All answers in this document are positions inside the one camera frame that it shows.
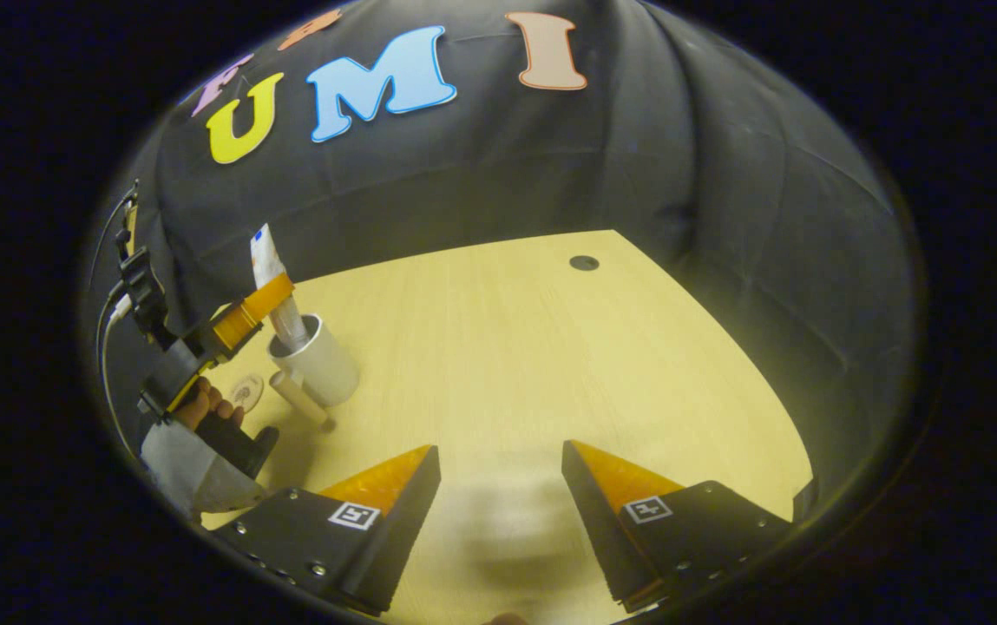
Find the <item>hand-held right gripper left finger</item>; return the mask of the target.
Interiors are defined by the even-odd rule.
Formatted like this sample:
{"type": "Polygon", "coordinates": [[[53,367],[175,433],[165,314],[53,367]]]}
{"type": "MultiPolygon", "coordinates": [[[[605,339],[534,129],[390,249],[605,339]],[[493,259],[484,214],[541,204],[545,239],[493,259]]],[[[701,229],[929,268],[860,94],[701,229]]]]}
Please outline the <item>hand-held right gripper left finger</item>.
{"type": "Polygon", "coordinates": [[[282,490],[212,533],[300,592],[379,617],[441,482],[438,447],[422,444],[318,493],[282,490]]]}

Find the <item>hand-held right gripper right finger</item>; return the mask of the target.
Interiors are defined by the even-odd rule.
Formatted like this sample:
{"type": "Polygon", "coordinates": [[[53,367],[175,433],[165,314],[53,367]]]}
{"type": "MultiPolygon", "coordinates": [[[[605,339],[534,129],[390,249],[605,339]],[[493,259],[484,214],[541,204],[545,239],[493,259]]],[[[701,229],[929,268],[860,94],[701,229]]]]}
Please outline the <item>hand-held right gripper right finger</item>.
{"type": "Polygon", "coordinates": [[[561,474],[607,589],[628,613],[700,596],[792,526],[717,480],[680,485],[574,439],[562,445],[561,474]]]}

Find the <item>white toothpaste tube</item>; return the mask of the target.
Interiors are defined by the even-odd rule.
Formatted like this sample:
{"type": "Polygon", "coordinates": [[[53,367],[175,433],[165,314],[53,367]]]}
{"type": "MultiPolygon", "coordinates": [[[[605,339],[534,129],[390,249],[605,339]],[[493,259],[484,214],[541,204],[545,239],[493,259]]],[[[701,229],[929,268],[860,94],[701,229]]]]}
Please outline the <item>white toothpaste tube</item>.
{"type": "MultiPolygon", "coordinates": [[[[279,276],[287,277],[284,262],[281,261],[271,233],[271,226],[264,224],[251,238],[251,260],[253,280],[257,289],[279,276]]],[[[296,352],[309,341],[308,332],[298,305],[292,295],[284,297],[280,304],[269,312],[269,318],[288,352],[296,352]]]]}

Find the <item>round cork coaster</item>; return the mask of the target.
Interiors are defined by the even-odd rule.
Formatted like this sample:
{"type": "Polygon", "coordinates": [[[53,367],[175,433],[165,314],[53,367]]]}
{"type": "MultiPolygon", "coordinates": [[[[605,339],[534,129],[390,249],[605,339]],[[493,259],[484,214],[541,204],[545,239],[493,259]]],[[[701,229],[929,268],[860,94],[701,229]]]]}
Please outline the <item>round cork coaster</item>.
{"type": "Polygon", "coordinates": [[[263,396],[263,390],[265,387],[264,379],[257,373],[248,373],[248,375],[241,376],[240,379],[236,380],[229,388],[226,394],[228,401],[231,401],[233,407],[243,408],[246,414],[249,414],[259,403],[261,396],[263,396]]]}

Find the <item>white cup with wooden handle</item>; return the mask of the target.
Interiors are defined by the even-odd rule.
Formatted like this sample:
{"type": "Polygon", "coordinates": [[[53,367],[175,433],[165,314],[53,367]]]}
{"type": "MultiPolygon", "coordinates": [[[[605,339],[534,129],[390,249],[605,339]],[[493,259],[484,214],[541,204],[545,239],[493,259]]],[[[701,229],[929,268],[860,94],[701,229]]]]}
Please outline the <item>white cup with wooden handle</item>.
{"type": "Polygon", "coordinates": [[[321,431],[335,428],[329,408],[338,406],[354,395],[359,383],[355,360],[336,340],[323,318],[303,315],[308,341],[299,349],[291,349],[280,337],[268,344],[268,355],[279,368],[269,384],[274,391],[321,431]]]}

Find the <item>light wooden desktop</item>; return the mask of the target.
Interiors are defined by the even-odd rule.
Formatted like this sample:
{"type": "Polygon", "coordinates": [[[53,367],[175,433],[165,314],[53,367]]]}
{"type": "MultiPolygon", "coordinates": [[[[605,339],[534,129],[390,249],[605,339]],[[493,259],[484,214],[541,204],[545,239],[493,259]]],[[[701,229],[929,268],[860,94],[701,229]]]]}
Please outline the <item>light wooden desktop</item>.
{"type": "Polygon", "coordinates": [[[684,486],[717,480],[788,522],[814,483],[806,444],[751,357],[613,230],[513,239],[299,282],[355,360],[324,432],[265,389],[280,429],[259,476],[316,493],[435,444],[442,482],[387,625],[608,625],[607,589],[561,474],[566,440],[684,486]],[[594,272],[569,265],[577,254],[594,272]]]}

